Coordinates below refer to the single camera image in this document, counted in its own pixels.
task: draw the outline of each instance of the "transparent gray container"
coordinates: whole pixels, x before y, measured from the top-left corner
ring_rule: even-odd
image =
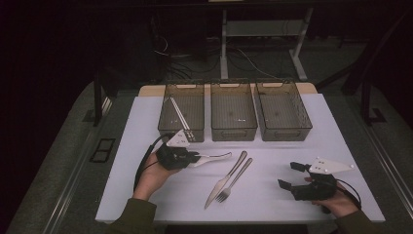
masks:
[[[254,97],[262,140],[305,140],[313,125],[294,82],[257,79]]]
[[[254,140],[258,124],[249,80],[212,80],[210,94],[212,140]]]
[[[177,133],[184,129],[181,118],[174,107],[173,98],[189,127],[185,135],[190,142],[204,141],[205,127],[205,89],[204,80],[169,81],[165,88],[164,102],[159,118],[160,134]]]

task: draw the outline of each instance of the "hand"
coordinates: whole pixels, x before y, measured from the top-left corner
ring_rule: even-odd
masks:
[[[306,177],[305,180],[308,182],[312,181],[310,177]],[[346,189],[339,182],[337,182],[337,186]],[[336,217],[342,217],[358,211],[353,201],[339,190],[331,198],[322,201],[312,201],[312,204],[327,207]]]
[[[133,192],[133,198],[148,201],[150,196],[164,185],[167,179],[179,172],[179,170],[168,171],[162,165],[157,163],[158,159],[155,153],[151,153],[145,163],[146,168],[137,183]]]

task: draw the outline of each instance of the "fork handle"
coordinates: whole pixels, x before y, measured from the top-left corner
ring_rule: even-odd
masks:
[[[246,168],[249,166],[249,164],[252,163],[252,158],[248,158],[248,160],[246,160],[246,163],[243,165],[243,167],[241,168],[240,172],[237,173],[237,176],[235,176],[234,180],[231,182],[229,187],[232,187],[235,182],[237,182],[237,179],[243,174],[243,172],[245,172]]]
[[[228,173],[228,177],[231,177],[232,176],[232,174],[237,170],[237,168],[241,165],[241,163],[244,161],[244,159],[246,158],[246,151],[243,151],[242,153],[241,153],[241,156],[240,156],[240,158],[238,159],[238,161],[237,161],[237,163],[234,165],[234,168],[233,169],[231,169],[231,171]]]

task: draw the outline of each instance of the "floor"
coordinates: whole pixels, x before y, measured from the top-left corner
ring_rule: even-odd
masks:
[[[165,80],[219,78],[219,41],[210,38],[208,42],[210,51],[206,59],[192,60],[183,54],[175,55],[177,57],[168,67]],[[293,48],[294,44],[293,38],[250,38],[248,41],[234,38],[228,44],[229,76],[255,78],[270,75],[300,82],[288,54],[288,49]],[[308,82],[317,84],[328,78],[355,61],[364,48],[363,44],[345,44],[342,48],[338,45],[336,38],[305,41],[300,59]],[[400,198],[402,193],[396,189],[389,170],[385,170],[387,164],[381,159],[384,155],[389,156],[396,172],[403,178],[407,187],[405,193],[408,194],[413,186],[413,132],[376,89],[372,92],[371,107],[379,109],[386,122],[366,126],[359,115],[360,93],[344,96],[340,91],[345,79],[346,76],[319,89],[319,93],[324,95],[386,218],[385,222],[377,225],[384,233],[413,233],[411,210],[406,209],[408,205]],[[102,121],[94,127],[93,84],[85,88],[67,116],[8,233],[104,232],[106,224],[94,221],[94,216],[136,95],[137,90],[120,91],[116,98],[108,102]],[[108,162],[91,163],[89,158],[100,138],[115,138],[114,150]],[[307,231],[310,234],[327,234],[335,229],[335,224],[314,223],[304,229],[295,226],[289,229],[296,230],[293,232],[283,227],[271,228],[269,232],[264,231],[262,226],[251,227],[247,232],[230,228],[223,233]],[[167,232],[173,233],[172,229],[170,227]]]

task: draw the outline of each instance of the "chopsticks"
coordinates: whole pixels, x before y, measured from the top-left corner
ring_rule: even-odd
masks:
[[[195,141],[195,136],[192,134],[191,129],[188,126],[188,123],[186,123],[186,120],[183,117],[182,112],[180,111],[178,105],[176,104],[175,99],[173,97],[169,97],[169,98],[170,98],[170,101],[172,101],[173,107],[175,108],[176,113],[179,116],[179,119],[182,123],[183,129],[185,130],[185,132],[187,132],[188,137],[191,139],[191,141]]]

